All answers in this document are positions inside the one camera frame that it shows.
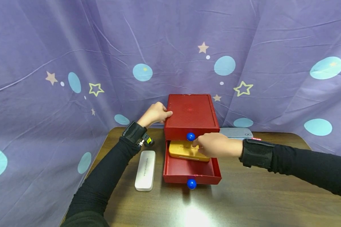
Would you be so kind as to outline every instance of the blue knob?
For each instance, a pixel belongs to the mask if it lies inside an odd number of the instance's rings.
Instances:
[[[194,179],[189,179],[187,181],[187,186],[189,189],[193,190],[195,189],[195,187],[197,186],[197,184],[195,183],[195,180]]]
[[[187,134],[187,140],[188,141],[194,141],[195,140],[195,135],[192,132],[188,133]]]

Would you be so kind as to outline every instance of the beige star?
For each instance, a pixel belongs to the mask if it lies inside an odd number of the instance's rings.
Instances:
[[[209,48],[209,46],[206,46],[205,42],[203,42],[201,46],[198,46],[198,48],[200,49],[199,53],[202,53],[202,52],[206,53],[206,50],[207,50],[207,48]]]
[[[46,80],[50,81],[52,86],[55,84],[55,82],[58,82],[58,80],[55,78],[55,73],[49,73],[48,71]]]
[[[216,95],[215,97],[212,97],[215,101],[221,101],[222,96]]]
[[[242,86],[248,87],[248,88],[246,89],[246,92],[240,92],[239,89],[240,89]],[[253,86],[254,86],[254,84],[245,84],[245,82],[242,81],[241,84],[240,84],[240,86],[238,86],[237,88],[234,88],[234,90],[237,91],[237,96],[238,96],[238,97],[239,97],[240,95],[243,95],[243,94],[245,94],[245,95],[250,95],[250,88],[252,88]]]
[[[92,83],[89,83],[89,85],[90,85],[89,94],[94,94],[94,95],[97,97],[99,93],[104,92],[104,90],[101,89],[101,84],[92,84]],[[92,91],[92,86],[97,87],[99,90],[98,90],[97,92]]]

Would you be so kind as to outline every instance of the hand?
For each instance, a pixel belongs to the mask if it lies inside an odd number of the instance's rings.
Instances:
[[[137,123],[146,128],[150,127],[155,122],[164,124],[166,118],[170,117],[172,114],[172,111],[167,112],[167,108],[161,102],[157,102],[149,107]]]
[[[210,158],[240,157],[242,155],[242,140],[229,139],[221,133],[206,133],[199,136],[192,146],[199,146],[198,151]]]

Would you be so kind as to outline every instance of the open drawer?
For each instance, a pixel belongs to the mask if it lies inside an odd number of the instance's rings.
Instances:
[[[218,184],[221,180],[221,172],[217,158],[211,158],[209,162],[200,162],[173,158],[169,155],[169,143],[165,142],[165,161],[163,179],[166,183],[184,183],[194,179],[197,184]]]

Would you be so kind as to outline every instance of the person's left hand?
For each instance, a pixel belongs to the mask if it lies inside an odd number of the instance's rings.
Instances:
[[[155,122],[164,124],[166,118],[173,114],[172,111],[167,112],[167,108],[161,102],[152,104],[144,115],[138,120],[138,124],[143,127],[150,127]]]

